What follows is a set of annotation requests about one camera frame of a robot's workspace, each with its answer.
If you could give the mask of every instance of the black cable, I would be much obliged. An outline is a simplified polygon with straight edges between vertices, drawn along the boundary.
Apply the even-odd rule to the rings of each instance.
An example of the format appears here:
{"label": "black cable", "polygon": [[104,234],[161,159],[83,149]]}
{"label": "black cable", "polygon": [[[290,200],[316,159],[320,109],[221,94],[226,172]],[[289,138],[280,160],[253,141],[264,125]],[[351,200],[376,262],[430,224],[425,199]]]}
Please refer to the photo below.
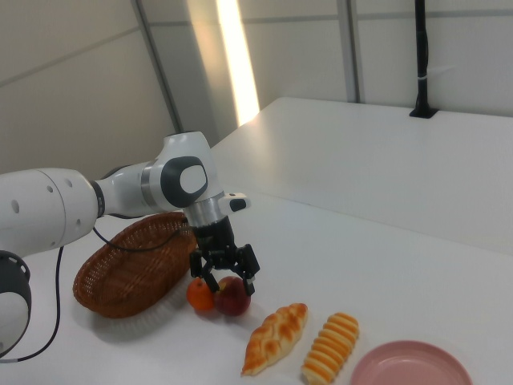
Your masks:
{"label": "black cable", "polygon": [[64,246],[59,249],[59,255],[57,256],[57,265],[55,267],[55,301],[57,303],[57,315],[55,319],[55,328],[54,333],[51,335],[50,339],[41,349],[32,353],[31,355],[26,355],[25,357],[21,357],[20,359],[0,359],[0,363],[20,363],[21,361],[26,361],[28,359],[32,359],[36,355],[40,355],[43,353],[54,341],[55,336],[57,335],[57,331],[59,330],[59,324],[61,321],[61,294],[59,288],[59,274],[61,270],[61,260],[63,259],[63,250]]}
{"label": "black cable", "polygon": [[130,253],[142,253],[142,252],[147,252],[147,251],[153,251],[153,250],[157,250],[157,249],[160,249],[162,246],[166,245],[171,239],[173,239],[176,235],[178,235],[180,233],[180,231],[182,229],[177,229],[175,230],[170,236],[168,239],[166,239],[164,242],[162,242],[160,245],[157,245],[157,246],[153,246],[153,247],[150,247],[150,248],[147,248],[147,249],[128,249],[126,247],[122,247],[122,246],[119,246],[119,245],[115,245],[114,243],[110,242],[108,239],[106,239],[105,237],[102,236],[102,234],[100,234],[98,232],[98,230],[96,229],[96,227],[93,227],[93,231],[95,232],[95,234],[99,237],[99,239],[101,239],[102,241],[104,241],[105,243],[107,243],[110,247],[113,247],[114,249],[117,249],[117,250],[121,250],[121,251],[128,251]]}
{"label": "black cable", "polygon": [[[160,245],[157,245],[157,246],[154,246],[154,247],[150,247],[148,249],[127,249],[125,247],[122,247],[122,246],[118,246],[118,245],[115,245],[113,244],[112,242],[108,241],[107,239],[105,239],[99,232],[98,230],[96,229],[96,227],[93,227],[93,231],[95,232],[95,234],[102,240],[104,241],[105,243],[107,243],[110,247],[113,247],[115,249],[119,249],[119,250],[122,250],[122,251],[128,251],[128,252],[131,252],[131,253],[141,253],[141,252],[147,252],[147,251],[153,251],[153,250],[157,250],[159,248],[161,248],[162,246],[166,245],[172,238],[174,238],[177,234],[180,233],[180,230],[182,229],[177,229],[175,230],[170,236],[168,239],[166,239],[163,243],[161,243]],[[55,302],[57,304],[57,315],[56,315],[56,319],[55,319],[55,328],[54,328],[54,332],[53,334],[51,335],[50,339],[48,340],[48,342],[46,343],[45,346],[43,346],[41,349],[39,349],[38,351],[36,351],[35,353],[32,353],[31,355],[26,355],[25,357],[21,357],[19,359],[0,359],[0,363],[20,363],[21,361],[26,361],[28,359],[32,359],[33,357],[37,356],[37,355],[40,355],[41,353],[43,353],[51,344],[52,342],[54,341],[55,339],[55,336],[57,335],[57,332],[59,331],[59,324],[60,324],[60,321],[61,321],[61,295],[60,295],[60,285],[59,285],[59,275],[60,275],[60,270],[61,270],[61,260],[63,259],[63,251],[64,251],[64,246],[62,246],[60,249],[59,249],[59,255],[57,256],[57,264],[56,264],[56,267],[55,267]]]}

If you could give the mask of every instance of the robotic arm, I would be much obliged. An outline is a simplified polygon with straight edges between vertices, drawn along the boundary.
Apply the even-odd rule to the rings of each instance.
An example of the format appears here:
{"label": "robotic arm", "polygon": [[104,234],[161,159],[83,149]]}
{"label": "robotic arm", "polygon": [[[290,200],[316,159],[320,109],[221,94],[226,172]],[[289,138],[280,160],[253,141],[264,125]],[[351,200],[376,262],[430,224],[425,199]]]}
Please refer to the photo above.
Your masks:
{"label": "robotic arm", "polygon": [[119,168],[102,180],[60,168],[0,175],[0,197],[0,357],[23,336],[30,319],[30,271],[22,257],[76,241],[103,215],[182,209],[198,242],[191,275],[217,291],[212,269],[231,270],[244,280],[246,294],[254,293],[260,266],[251,245],[235,246],[228,219],[249,207],[249,200],[224,194],[200,132],[168,136],[153,161]]}

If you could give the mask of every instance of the brown woven basket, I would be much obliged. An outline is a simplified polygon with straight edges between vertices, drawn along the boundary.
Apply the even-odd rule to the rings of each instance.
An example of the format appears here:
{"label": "brown woven basket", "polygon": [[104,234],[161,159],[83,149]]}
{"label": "brown woven basket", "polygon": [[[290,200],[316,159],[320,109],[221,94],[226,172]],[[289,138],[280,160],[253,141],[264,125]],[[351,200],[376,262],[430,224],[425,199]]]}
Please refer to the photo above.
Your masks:
{"label": "brown woven basket", "polygon": [[[150,249],[184,227],[182,213],[156,214],[128,226],[111,243],[126,249]],[[129,317],[159,301],[188,271],[196,238],[180,230],[166,245],[142,253],[109,245],[94,253],[77,273],[77,301],[108,318]]]}

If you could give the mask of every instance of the apple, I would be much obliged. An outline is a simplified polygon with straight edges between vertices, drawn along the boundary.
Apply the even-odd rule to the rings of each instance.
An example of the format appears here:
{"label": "apple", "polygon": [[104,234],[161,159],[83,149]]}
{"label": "apple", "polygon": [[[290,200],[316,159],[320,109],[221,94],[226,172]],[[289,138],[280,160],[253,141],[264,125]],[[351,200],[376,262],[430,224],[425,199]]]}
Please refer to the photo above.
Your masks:
{"label": "apple", "polygon": [[214,306],[222,314],[237,316],[243,314],[251,303],[246,294],[244,282],[239,277],[224,277],[219,281],[219,290],[214,293]]}

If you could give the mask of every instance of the toy bread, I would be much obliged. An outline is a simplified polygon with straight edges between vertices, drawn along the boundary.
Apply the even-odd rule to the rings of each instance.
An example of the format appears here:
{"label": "toy bread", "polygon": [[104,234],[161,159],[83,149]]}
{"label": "toy bread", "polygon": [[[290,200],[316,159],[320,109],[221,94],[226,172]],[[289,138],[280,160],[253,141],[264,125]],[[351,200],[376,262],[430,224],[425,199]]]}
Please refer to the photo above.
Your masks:
{"label": "toy bread", "polygon": [[328,385],[344,365],[359,335],[358,321],[348,314],[328,318],[301,367],[309,385]]}
{"label": "toy bread", "polygon": [[270,314],[249,338],[241,375],[256,375],[284,358],[303,333],[308,307],[293,303]]}

